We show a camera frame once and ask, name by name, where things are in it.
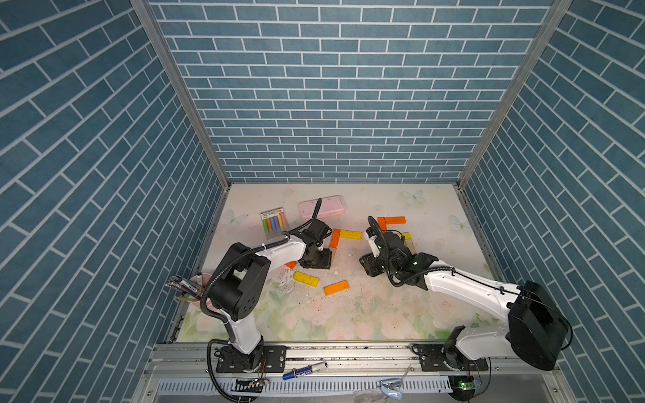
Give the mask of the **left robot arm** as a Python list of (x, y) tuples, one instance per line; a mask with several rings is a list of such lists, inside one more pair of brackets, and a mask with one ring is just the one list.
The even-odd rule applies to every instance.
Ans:
[(224, 325), (228, 334), (224, 357), (235, 367), (247, 371), (260, 364), (264, 339), (253, 310), (270, 270), (292, 262), (305, 269), (328, 270), (332, 252), (324, 241), (332, 234), (326, 223), (311, 218), (273, 242), (255, 248), (235, 243), (228, 249), (204, 287), (200, 310)]

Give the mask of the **coloured marker box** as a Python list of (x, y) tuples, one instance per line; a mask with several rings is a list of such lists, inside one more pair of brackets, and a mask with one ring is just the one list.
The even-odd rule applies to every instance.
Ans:
[(267, 239), (279, 236), (289, 230), (284, 208), (274, 208), (261, 213), (260, 221)]

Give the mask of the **pink pencil case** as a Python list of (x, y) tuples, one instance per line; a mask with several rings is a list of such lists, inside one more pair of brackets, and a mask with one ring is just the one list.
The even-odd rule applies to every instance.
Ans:
[[(347, 206), (342, 196), (326, 196), (322, 197), (321, 200), (321, 206), (319, 210), (317, 210), (318, 219), (339, 216), (344, 214), (346, 211)], [(316, 206), (317, 199), (302, 201), (301, 203), (299, 203), (298, 211), (300, 218), (304, 221), (309, 220), (312, 217)]]

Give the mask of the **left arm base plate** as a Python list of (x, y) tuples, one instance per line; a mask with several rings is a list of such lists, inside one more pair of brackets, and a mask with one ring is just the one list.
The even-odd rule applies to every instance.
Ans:
[(233, 346), (221, 347), (213, 354), (218, 374), (242, 374), (262, 372), (281, 374), (287, 362), (287, 347), (284, 345), (259, 345), (250, 354), (242, 354)]

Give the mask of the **natural wood block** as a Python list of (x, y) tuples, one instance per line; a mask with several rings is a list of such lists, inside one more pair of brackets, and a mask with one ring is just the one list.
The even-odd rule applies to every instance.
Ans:
[(406, 246), (409, 248), (409, 250), (411, 251), (412, 254), (417, 253), (415, 244), (413, 243), (413, 241), (411, 239), (406, 240)]

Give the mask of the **blue screwdriver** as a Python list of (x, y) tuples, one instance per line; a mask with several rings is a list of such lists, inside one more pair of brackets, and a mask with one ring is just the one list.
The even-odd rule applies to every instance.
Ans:
[(316, 364), (310, 364), (301, 368), (297, 369), (292, 369), (291, 371), (285, 372), (285, 374), (282, 376), (283, 380), (291, 380), (291, 379), (297, 379), (302, 376), (308, 376), (310, 374), (314, 374), (316, 372), (319, 372), (323, 369), (327, 369), (328, 363), (326, 361), (321, 361)]

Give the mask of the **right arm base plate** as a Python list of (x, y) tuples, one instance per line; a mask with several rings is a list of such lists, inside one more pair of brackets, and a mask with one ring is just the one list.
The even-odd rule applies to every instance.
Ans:
[(418, 356), (423, 372), (484, 372), (490, 369), (486, 359), (468, 359), (456, 347), (445, 347), (440, 344), (413, 344), (411, 351)]

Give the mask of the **aluminium rail frame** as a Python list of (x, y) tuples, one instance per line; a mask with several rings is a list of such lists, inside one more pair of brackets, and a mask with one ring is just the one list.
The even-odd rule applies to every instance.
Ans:
[[(514, 358), (486, 359), (484, 372), (423, 372), (412, 342), (288, 343), (281, 374), (218, 374), (213, 344), (158, 344), (134, 393), (135, 402), (332, 401), (572, 402), (561, 371), (543, 372)], [(321, 361), (323, 369), (283, 380), (285, 372)]]

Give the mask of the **pink pen cup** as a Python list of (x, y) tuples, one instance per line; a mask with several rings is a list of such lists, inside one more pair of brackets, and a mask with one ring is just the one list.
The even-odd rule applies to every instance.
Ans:
[(195, 275), (190, 279), (173, 275), (166, 280), (165, 287), (179, 292), (184, 299), (197, 302), (203, 298), (210, 274)]

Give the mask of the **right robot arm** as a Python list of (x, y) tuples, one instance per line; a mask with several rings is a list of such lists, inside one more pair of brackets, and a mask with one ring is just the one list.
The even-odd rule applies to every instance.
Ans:
[(569, 321), (538, 283), (501, 283), (459, 270), (434, 255), (411, 252), (402, 235), (379, 227), (367, 229), (364, 239), (371, 250), (359, 263), (367, 275), (385, 274), (394, 287), (415, 286), (454, 297), (497, 319), (495, 326), (453, 329), (441, 347), (450, 369), (489, 358), (516, 358), (551, 371), (570, 346)]

